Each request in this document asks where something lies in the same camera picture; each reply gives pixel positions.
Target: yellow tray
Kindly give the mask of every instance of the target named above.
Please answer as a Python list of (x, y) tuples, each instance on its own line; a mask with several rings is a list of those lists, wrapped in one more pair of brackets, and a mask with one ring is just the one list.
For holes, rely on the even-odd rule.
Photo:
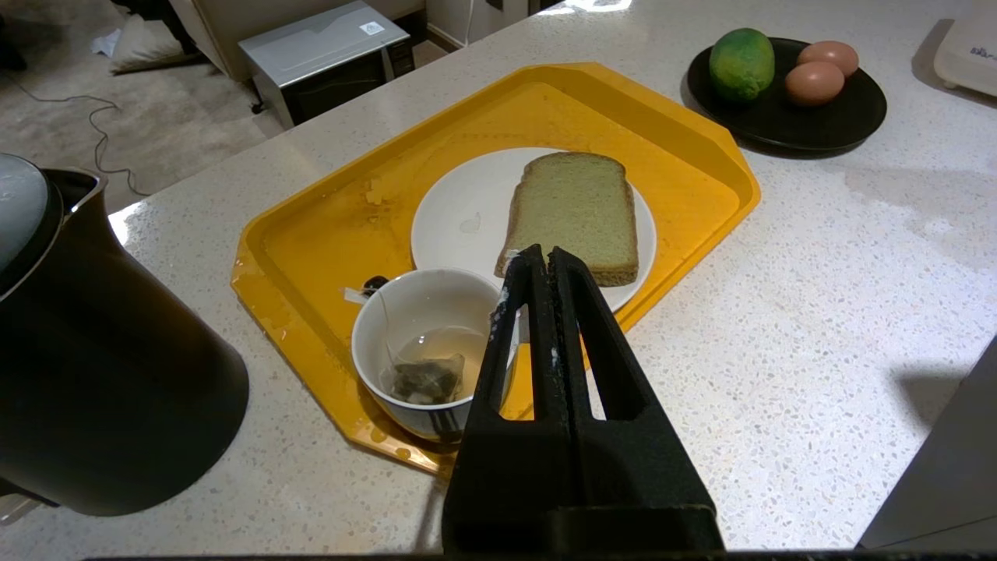
[[(344, 286), (414, 268), (412, 220), (446, 172), (542, 146), (615, 158), (654, 216), (650, 277), (616, 318), (628, 329), (758, 203), (726, 129), (594, 63), (528, 67), (263, 213), (242, 233), (232, 287), (350, 440), (431, 472), (455, 450), (417, 441), (378, 407), (350, 357), (359, 305)], [(532, 416), (529, 352), (502, 414)]]

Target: bread slice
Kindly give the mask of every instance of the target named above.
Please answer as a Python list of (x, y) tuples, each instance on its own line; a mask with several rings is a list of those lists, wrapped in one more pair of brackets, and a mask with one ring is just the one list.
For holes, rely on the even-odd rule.
[(496, 276), (515, 252), (558, 246), (585, 262), (600, 286), (637, 280), (637, 223), (626, 169), (612, 158), (557, 152), (526, 165), (508, 214)]

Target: kettle lid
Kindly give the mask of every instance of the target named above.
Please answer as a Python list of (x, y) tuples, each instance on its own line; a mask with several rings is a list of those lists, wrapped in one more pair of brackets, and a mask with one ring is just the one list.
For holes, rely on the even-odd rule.
[(62, 196), (34, 164), (0, 154), (0, 297), (31, 272), (62, 223)]

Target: countertop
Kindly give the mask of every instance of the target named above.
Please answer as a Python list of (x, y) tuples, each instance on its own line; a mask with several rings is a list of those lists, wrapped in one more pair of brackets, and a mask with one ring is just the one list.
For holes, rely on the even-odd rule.
[(997, 101), (925, 78), (922, 43), (960, 5), (540, 14), (117, 213), (128, 251), (245, 358), (245, 421), (174, 499), (117, 518), (40, 507), (2, 529), (0, 556), (439, 548), (433, 478), (350, 445), (240, 306), (242, 228), (521, 66), (597, 61), (681, 100), (692, 58), (744, 26), (853, 45), (889, 114), (843, 156), (746, 151), (762, 202), (627, 336), (730, 549), (852, 547), (997, 330)]

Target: microwave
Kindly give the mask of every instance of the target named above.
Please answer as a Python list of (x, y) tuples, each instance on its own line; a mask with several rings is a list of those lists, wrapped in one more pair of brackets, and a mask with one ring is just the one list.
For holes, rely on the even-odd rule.
[(412, 38), (351, 2), (239, 42), (253, 85), (285, 129), (415, 70)]

